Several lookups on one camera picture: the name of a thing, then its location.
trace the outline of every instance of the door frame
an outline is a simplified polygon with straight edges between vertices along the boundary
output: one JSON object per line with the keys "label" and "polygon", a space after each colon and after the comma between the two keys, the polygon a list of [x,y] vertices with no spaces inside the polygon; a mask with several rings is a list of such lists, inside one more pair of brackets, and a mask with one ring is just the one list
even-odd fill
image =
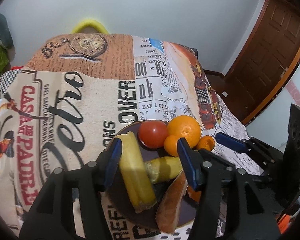
{"label": "door frame", "polygon": [[[294,11],[296,11],[296,13],[299,14],[300,16],[300,12],[298,11],[298,9],[292,5],[291,3],[289,3],[286,0],[279,0],[280,2],[284,2],[287,5],[289,5],[291,7],[291,9],[293,9]],[[224,81],[226,82],[231,75],[233,74],[234,69],[236,68],[237,64],[239,63],[240,59],[242,58],[243,54],[246,52],[246,50],[248,49],[248,46],[250,45],[254,35],[256,34],[257,29],[259,28],[259,25],[263,19],[263,16],[266,12],[266,9],[268,7],[269,4],[269,0],[265,0],[261,12],[259,14],[259,17],[247,39],[247,41],[245,42],[244,46],[242,47],[239,55],[237,56],[236,60],[234,61],[234,63],[232,64],[231,68],[229,69],[229,71],[227,72],[227,74],[224,77]],[[266,96],[266,98],[245,118],[243,119],[242,123],[243,124],[247,124],[249,123],[270,101],[271,99],[273,99],[278,91],[286,84],[286,82],[290,79],[291,74],[293,73],[293,71],[295,70],[296,66],[298,65],[298,61],[300,59],[300,47],[295,55],[295,57],[293,58],[291,64],[289,65],[287,71],[285,72],[285,74],[283,75],[283,77],[279,80],[279,82],[276,84],[276,86],[271,90],[271,92]]]}
{"label": "door frame", "polygon": [[298,64],[300,59],[300,47],[294,56],[291,64],[289,65],[287,71],[283,75],[283,77],[279,80],[276,86],[271,90],[271,92],[266,96],[266,98],[254,109],[245,119],[243,119],[242,123],[247,124],[250,120],[252,120],[255,115],[257,115],[268,103],[269,101],[276,96],[278,91],[284,86],[284,84],[290,79],[291,73],[294,71],[295,67]]}

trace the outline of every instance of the red tomato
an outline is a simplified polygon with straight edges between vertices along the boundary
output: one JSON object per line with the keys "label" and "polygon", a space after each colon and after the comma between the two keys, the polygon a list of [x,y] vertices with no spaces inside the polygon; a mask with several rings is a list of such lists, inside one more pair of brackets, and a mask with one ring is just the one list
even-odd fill
{"label": "red tomato", "polygon": [[163,142],[168,137],[168,129],[162,121],[144,121],[140,125],[138,137],[146,147],[157,149],[163,147]]}

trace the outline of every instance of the door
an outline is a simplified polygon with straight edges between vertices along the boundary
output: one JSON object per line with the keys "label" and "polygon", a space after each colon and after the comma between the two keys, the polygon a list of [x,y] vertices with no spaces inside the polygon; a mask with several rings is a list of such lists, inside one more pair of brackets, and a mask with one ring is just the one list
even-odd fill
{"label": "door", "polygon": [[300,47],[300,16],[287,3],[269,0],[244,54],[225,79],[224,102],[240,121],[283,77]]}

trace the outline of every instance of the white wall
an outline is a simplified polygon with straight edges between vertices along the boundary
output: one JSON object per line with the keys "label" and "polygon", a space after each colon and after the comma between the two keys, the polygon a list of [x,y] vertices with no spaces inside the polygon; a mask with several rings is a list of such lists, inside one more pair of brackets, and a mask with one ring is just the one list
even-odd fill
{"label": "white wall", "polygon": [[[300,92],[300,65],[291,80]],[[291,103],[290,93],[284,88],[272,103],[247,126],[249,136],[256,137],[283,151],[288,140],[288,123]]]}
{"label": "white wall", "polygon": [[203,68],[223,71],[260,0],[4,0],[15,45],[11,65],[23,65],[44,42],[70,33],[85,18],[110,33],[158,38],[197,48]]}
{"label": "white wall", "polygon": [[223,68],[223,75],[226,75],[226,73],[229,71],[229,69],[231,68],[232,64],[234,63],[234,61],[236,60],[237,56],[239,55],[240,51],[242,50],[243,46],[245,45],[247,39],[250,36],[250,33],[252,32],[252,29],[254,27],[254,25],[256,24],[258,17],[260,15],[260,12],[262,10],[263,4],[265,3],[265,0],[259,0],[257,7],[252,15],[252,18],[249,22],[249,25],[246,29],[246,31],[244,32],[241,40],[238,43],[238,46],[235,48],[232,56],[230,57],[229,61],[226,63],[225,67]]}

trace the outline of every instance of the orange object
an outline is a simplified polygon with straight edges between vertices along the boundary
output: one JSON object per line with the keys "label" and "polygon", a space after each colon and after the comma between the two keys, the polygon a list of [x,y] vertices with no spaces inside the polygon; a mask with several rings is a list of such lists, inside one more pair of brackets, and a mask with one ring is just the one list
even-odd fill
{"label": "orange object", "polygon": [[166,152],[169,153],[171,156],[178,157],[178,151],[177,151],[178,140],[179,137],[175,135],[169,135],[164,140],[163,147],[166,150]]}
{"label": "orange object", "polygon": [[173,118],[168,123],[167,128],[169,135],[175,135],[178,138],[184,137],[191,148],[198,144],[201,137],[199,123],[188,115],[180,115]]}
{"label": "orange object", "polygon": [[194,191],[191,186],[188,185],[187,187],[187,193],[190,198],[192,198],[194,201],[198,202],[200,201],[201,197],[201,191]]}
{"label": "orange object", "polygon": [[212,151],[215,145],[216,143],[214,141],[214,138],[210,135],[205,135],[200,139],[200,141],[198,142],[195,148],[197,150],[206,149],[208,151]]}
{"label": "orange object", "polygon": [[283,218],[281,218],[280,221],[278,222],[278,227],[281,234],[283,234],[284,231],[287,230],[289,221],[290,221],[290,216],[284,215]]}

